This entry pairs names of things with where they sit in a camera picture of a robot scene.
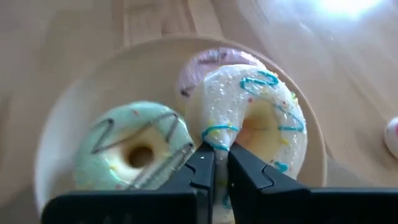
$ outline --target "white glazed donut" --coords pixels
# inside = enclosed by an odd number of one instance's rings
[[[398,118],[393,118],[385,128],[384,141],[390,152],[398,158]]]
[[[235,140],[294,179],[303,164],[307,130],[297,98],[262,67],[225,65],[210,72],[191,95],[185,118],[191,135],[216,150],[216,222],[233,219],[225,183]]]
[[[75,159],[76,187],[85,190],[156,189],[195,148],[170,108],[140,101],[97,119]]]

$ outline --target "colorful sprinkle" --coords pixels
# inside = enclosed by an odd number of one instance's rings
[[[284,164],[283,162],[276,161],[276,162],[274,162],[274,164],[275,164],[275,166],[277,166],[277,168],[281,172],[286,172],[289,169],[288,165]]]
[[[282,144],[285,144],[285,145],[289,145],[289,142],[288,142],[288,140],[286,140],[286,139],[280,139],[280,143],[282,143]]]
[[[115,165],[110,165],[109,168],[113,171],[115,171],[116,169],[118,169]]]

